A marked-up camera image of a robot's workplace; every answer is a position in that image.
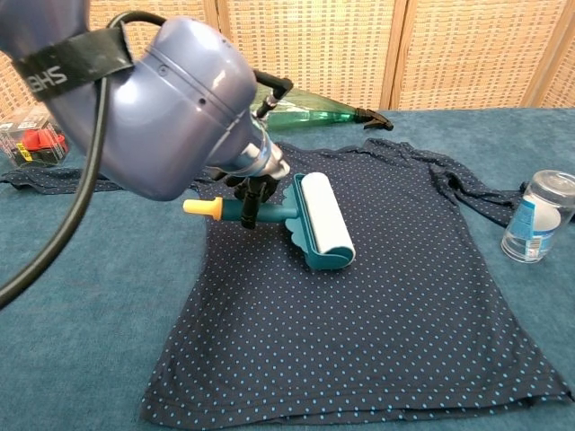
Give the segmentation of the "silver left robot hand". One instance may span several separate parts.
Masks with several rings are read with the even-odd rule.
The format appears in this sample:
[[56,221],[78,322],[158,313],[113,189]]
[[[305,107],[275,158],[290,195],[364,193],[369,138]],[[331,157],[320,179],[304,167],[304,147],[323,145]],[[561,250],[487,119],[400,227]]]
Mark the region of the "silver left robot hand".
[[208,176],[212,180],[222,180],[227,187],[234,189],[234,196],[242,202],[240,222],[246,229],[255,228],[260,205],[276,192],[289,172],[290,166],[277,146],[273,146],[263,174],[257,177],[238,177],[217,168],[208,168]]

